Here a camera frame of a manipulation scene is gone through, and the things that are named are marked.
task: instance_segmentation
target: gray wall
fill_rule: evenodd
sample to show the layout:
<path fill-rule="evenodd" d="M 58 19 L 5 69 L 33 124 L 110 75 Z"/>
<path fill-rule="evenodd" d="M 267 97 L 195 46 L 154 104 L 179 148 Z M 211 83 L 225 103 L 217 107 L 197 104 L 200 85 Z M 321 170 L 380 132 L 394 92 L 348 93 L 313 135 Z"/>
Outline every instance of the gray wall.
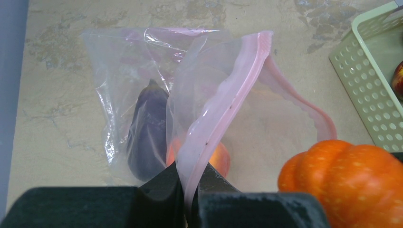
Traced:
<path fill-rule="evenodd" d="M 0 221 L 6 211 L 28 0 L 0 0 Z"/>

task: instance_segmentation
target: plastic basket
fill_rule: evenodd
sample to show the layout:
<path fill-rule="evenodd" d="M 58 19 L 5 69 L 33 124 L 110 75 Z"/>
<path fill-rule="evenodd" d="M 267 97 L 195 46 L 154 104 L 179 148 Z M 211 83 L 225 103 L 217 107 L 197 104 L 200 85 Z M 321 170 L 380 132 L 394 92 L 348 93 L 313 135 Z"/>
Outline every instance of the plastic basket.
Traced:
<path fill-rule="evenodd" d="M 390 87 L 403 60 L 403 15 L 391 15 L 401 4 L 396 0 L 357 16 L 329 56 L 375 145 L 389 152 L 403 151 L 403 107 Z M 396 29 L 402 36 L 389 36 Z"/>

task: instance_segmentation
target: ziplock bag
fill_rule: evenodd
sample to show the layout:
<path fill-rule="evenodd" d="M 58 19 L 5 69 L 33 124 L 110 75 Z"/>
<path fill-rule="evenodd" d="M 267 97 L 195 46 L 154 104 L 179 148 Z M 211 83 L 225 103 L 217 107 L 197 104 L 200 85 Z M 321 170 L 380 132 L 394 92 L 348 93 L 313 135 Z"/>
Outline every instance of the ziplock bag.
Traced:
<path fill-rule="evenodd" d="M 185 205 L 222 143 L 230 155 L 227 180 L 240 191 L 277 191 L 282 165 L 321 140 L 336 138 L 332 120 L 303 99 L 270 55 L 272 32 L 219 44 L 196 38 L 175 73 L 167 105 Z"/>
<path fill-rule="evenodd" d="M 187 28 L 91 29 L 82 33 L 106 120 L 104 148 L 115 177 L 138 186 L 165 169 L 163 103 L 177 66 L 200 36 L 209 37 L 212 44 L 231 38 L 227 31 Z"/>

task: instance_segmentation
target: table surface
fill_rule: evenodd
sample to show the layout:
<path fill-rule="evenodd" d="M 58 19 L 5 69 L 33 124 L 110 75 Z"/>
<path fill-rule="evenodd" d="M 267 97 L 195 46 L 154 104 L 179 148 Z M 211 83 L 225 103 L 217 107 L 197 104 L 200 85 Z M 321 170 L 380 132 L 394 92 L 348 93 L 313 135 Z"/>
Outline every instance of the table surface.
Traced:
<path fill-rule="evenodd" d="M 372 144 L 328 55 L 356 15 L 386 2 L 31 0 L 8 208 L 36 186 L 125 185 L 108 169 L 84 29 L 203 26 L 235 37 L 272 30 L 274 58 L 296 90 L 329 114 L 340 139 Z"/>

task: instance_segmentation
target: eggplant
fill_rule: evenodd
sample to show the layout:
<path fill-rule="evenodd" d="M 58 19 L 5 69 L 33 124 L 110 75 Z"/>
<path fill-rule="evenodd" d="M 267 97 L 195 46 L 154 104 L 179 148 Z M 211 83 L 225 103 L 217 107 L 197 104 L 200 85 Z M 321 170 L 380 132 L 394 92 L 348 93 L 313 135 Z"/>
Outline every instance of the eggplant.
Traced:
<path fill-rule="evenodd" d="M 127 138 L 127 164 L 141 181 L 166 168 L 166 104 L 168 93 L 150 79 L 137 100 Z"/>

